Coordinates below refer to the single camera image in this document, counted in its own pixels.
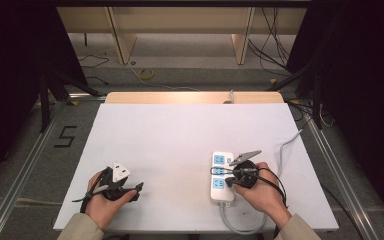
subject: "hand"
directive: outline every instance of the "hand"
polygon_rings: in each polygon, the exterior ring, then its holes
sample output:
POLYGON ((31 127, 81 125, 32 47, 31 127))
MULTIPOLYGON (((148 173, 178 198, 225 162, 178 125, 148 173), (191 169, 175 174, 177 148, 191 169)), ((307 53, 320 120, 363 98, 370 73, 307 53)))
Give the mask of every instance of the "hand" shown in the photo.
MULTIPOLYGON (((257 163, 256 167, 269 169, 265 162, 257 163)), ((276 177, 269 171, 261 170, 259 175, 279 186, 276 177)), ((280 229, 291 218, 291 213, 283 204, 279 192, 267 183, 257 180, 251 189, 243 188, 237 184, 233 185, 233 188, 238 194, 244 197, 255 210, 264 212, 273 219, 280 229)))
MULTIPOLYGON (((90 180, 88 191, 92 188, 93 183, 98 178, 100 172, 96 173, 90 180)), ((98 225, 99 229, 104 230, 113 220, 118 209, 128 203, 136 194, 136 190, 132 190, 124 194, 116 201, 106 199, 102 194, 92 197, 86 207, 85 213, 98 225)))

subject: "floor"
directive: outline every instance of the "floor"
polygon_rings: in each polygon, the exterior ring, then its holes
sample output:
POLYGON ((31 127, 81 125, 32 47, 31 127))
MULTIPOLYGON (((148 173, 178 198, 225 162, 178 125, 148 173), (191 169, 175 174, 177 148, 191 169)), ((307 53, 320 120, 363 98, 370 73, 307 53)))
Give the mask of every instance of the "floor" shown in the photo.
MULTIPOLYGON (((263 91, 270 80, 281 81, 287 74, 275 64, 264 63, 266 72, 260 65, 260 59, 247 51, 244 65, 237 65, 230 37, 228 35, 152 35, 138 36, 129 64, 120 65, 114 52, 112 37, 106 34, 88 34, 88 44, 84 44, 83 34, 70 34, 75 51, 88 77, 89 85, 101 92, 110 91, 184 91, 193 88, 207 91, 263 91), (152 69, 155 77, 149 81, 140 81, 133 73, 140 69, 152 69)), ((262 46, 267 36, 253 35, 251 39, 257 46, 262 46)), ((282 44, 287 51, 293 45, 294 36, 281 36, 282 44)), ((270 41, 265 51, 276 60, 276 45, 270 41)), ((294 97, 296 84, 281 90, 284 99, 294 97)), ((73 94, 80 90, 67 87, 73 94)), ((21 193, 14 203, 14 208, 1 219, 4 223, 0 229, 0 239, 56 239, 58 232, 53 230, 53 223, 58 216, 61 203, 76 170, 77 163, 93 125, 94 117, 102 99, 76 99, 69 103, 51 101, 54 124, 49 134, 39 134, 41 127, 40 105, 35 105, 26 119, 17 141, 14 142, 8 158, 0 165, 0 206, 8 198, 16 179, 23 176, 21 193), (56 145, 67 144, 66 139, 59 136, 64 127, 65 135, 75 136, 70 147, 58 148, 56 145), (32 156, 32 149, 39 148, 39 154, 32 156), (23 172, 25 163, 33 159, 29 174, 23 172)), ((296 119, 301 112, 291 108, 296 119)), ((322 133, 332 148, 335 159, 343 170, 346 180, 355 193, 366 214, 373 238, 384 239, 384 205, 378 197, 364 173, 358 168, 355 159, 344 139, 341 130, 332 119, 326 118, 322 133)), ((344 197, 342 188, 332 172, 331 164, 316 141, 317 133, 303 118, 296 122, 302 128, 307 152, 316 170, 321 184, 332 192, 346 208, 349 202, 344 197)), ((356 228, 347 218, 344 210, 326 193, 332 211, 340 225, 339 230, 330 233, 318 233, 322 239, 359 239, 356 228)))

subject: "wrist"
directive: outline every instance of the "wrist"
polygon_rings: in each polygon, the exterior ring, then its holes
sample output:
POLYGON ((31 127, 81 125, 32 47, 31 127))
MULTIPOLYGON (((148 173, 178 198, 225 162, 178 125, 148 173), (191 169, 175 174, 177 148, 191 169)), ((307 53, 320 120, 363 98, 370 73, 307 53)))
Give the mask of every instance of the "wrist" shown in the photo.
POLYGON ((267 213, 267 215, 273 220, 279 229, 282 229, 289 219, 292 218, 291 213, 284 206, 273 208, 272 211, 267 213))

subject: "metal frame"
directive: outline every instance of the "metal frame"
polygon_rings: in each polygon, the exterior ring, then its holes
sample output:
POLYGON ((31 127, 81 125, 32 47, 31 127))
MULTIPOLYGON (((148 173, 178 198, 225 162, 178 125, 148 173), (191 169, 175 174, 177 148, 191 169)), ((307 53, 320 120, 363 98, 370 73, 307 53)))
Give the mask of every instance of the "metal frame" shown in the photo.
POLYGON ((37 4, 58 7, 288 7, 337 4, 338 0, 55 0, 37 4))
POLYGON ((14 205, 17 201, 17 198, 20 196, 21 192, 24 189, 27 180, 30 177, 33 168, 36 165, 48 139, 51 135, 55 122, 58 119, 59 114, 64 109, 65 102, 58 102, 55 106, 55 109, 52 113, 50 123, 44 132, 39 134, 39 137, 36 140, 36 143, 33 146, 33 149, 30 151, 29 156, 27 157, 23 167, 15 178, 11 188, 8 190, 6 196, 0 204, 0 233, 2 232, 6 221, 9 218, 9 215, 14 208, 14 205))
POLYGON ((309 125, 314 139, 320 147, 320 150, 326 160, 327 165, 329 166, 333 178, 338 184, 338 188, 341 191, 341 194, 344 197, 344 200, 350 210, 351 215, 354 218, 354 221, 360 229, 362 236, 364 239, 379 239, 375 229, 373 228, 369 215, 364 210, 364 207, 358 199, 356 192, 351 186, 347 176, 345 175, 345 172, 342 170, 338 159, 333 153, 332 148, 330 147, 329 142, 323 133, 323 130, 320 130, 312 119, 310 120, 309 125))

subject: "person's left hand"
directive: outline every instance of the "person's left hand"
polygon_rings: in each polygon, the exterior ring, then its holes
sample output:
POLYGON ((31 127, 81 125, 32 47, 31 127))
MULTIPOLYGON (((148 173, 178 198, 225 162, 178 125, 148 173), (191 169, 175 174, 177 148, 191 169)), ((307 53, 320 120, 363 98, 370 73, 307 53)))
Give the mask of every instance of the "person's left hand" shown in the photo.
MULTIPOLYGON (((96 173, 90 180, 88 191, 92 188, 93 183, 101 172, 96 173)), ((92 197, 87 204, 85 213, 98 225, 99 229, 104 230, 112 222, 118 209, 128 203, 136 194, 136 190, 132 190, 124 194, 116 201, 106 199, 102 194, 92 197)))

